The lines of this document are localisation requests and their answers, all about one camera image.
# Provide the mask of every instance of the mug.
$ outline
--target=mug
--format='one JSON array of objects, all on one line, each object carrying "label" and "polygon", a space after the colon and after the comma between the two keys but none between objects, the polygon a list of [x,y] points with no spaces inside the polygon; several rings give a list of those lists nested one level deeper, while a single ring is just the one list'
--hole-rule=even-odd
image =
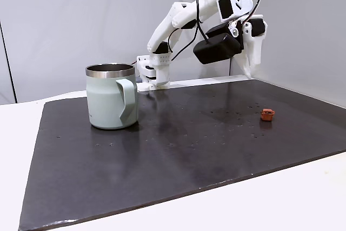
[{"label": "mug", "polygon": [[97,128],[119,129],[138,120],[135,67],[109,63],[88,66],[86,96],[89,120]]}]

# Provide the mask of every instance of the dark work surface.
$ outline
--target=dark work surface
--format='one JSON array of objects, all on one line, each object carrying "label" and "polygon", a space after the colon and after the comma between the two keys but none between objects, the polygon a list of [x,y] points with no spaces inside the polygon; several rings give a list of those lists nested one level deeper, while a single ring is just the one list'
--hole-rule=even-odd
[{"label": "dark work surface", "polygon": [[[138,95],[139,122],[115,131],[90,125],[86,98],[44,106],[20,230],[114,215],[346,149],[346,109],[260,81]],[[260,120],[263,108],[275,110],[272,122]]]}]

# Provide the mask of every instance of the white backdrop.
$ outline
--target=white backdrop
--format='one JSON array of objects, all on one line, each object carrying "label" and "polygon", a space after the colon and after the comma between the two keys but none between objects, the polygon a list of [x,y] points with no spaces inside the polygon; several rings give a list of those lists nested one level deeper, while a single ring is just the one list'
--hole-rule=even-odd
[{"label": "white backdrop", "polygon": [[262,0],[268,33],[256,77],[346,107],[344,1]]},{"label": "white backdrop", "polygon": [[[147,54],[147,42],[176,1],[194,0],[0,0],[18,101],[83,90],[87,65],[131,63]],[[217,24],[218,15],[202,27]],[[184,32],[174,51],[193,35]],[[229,61],[201,65],[193,46],[171,65],[171,80],[229,74]]]}]

